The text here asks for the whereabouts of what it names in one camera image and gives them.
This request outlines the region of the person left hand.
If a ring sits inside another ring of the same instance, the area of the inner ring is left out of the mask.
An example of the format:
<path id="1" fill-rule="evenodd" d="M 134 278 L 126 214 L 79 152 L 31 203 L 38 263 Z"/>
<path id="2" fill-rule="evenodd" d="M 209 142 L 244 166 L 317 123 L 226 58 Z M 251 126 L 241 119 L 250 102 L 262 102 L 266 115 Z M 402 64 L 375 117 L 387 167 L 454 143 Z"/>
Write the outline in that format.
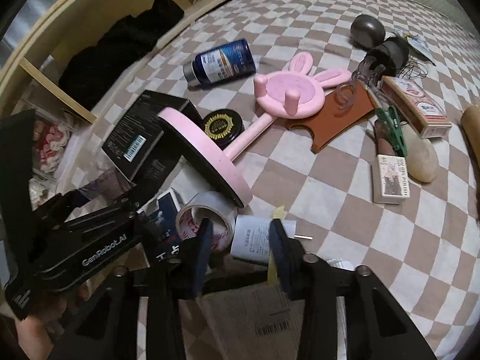
<path id="1" fill-rule="evenodd" d="M 15 321 L 19 346 L 29 359 L 48 359 L 54 347 L 48 323 L 59 320 L 67 305 L 68 295 L 45 297 L 32 314 Z"/>

